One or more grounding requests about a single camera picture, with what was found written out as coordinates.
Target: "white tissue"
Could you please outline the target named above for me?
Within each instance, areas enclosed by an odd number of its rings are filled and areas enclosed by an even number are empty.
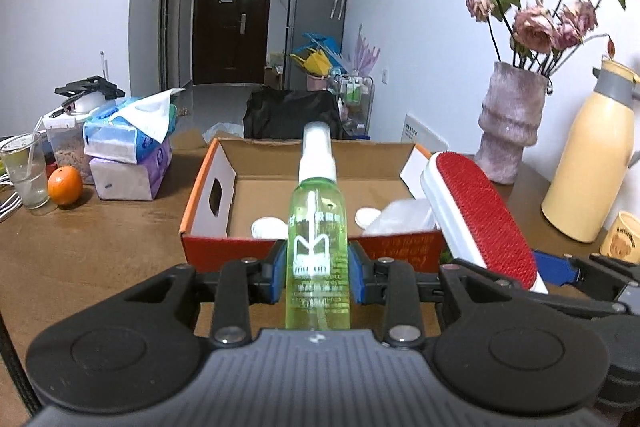
[[[109,121],[123,117],[133,127],[162,143],[169,132],[170,98],[181,91],[184,89],[168,89],[133,102],[112,114]]]

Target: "doorway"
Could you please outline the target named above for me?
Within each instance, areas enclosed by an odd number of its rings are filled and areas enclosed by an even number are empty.
[[[180,87],[180,0],[160,0],[158,61],[160,91]]]
[[[194,0],[193,84],[263,84],[271,0]]]

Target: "green bottle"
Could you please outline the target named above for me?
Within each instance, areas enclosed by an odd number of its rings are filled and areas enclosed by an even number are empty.
[[[286,328],[348,330],[347,216],[329,126],[307,125],[302,150],[289,213]]]

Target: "yellow thermos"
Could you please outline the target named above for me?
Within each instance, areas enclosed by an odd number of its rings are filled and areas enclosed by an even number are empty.
[[[569,131],[560,165],[542,212],[556,229],[591,243],[596,239],[629,167],[640,154],[634,147],[634,84],[636,74],[603,59],[593,93]]]

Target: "wall outlet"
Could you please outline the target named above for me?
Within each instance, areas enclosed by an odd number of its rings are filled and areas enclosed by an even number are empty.
[[[429,152],[436,153],[449,150],[449,144],[416,118],[407,114],[402,128],[402,143],[418,143]]]

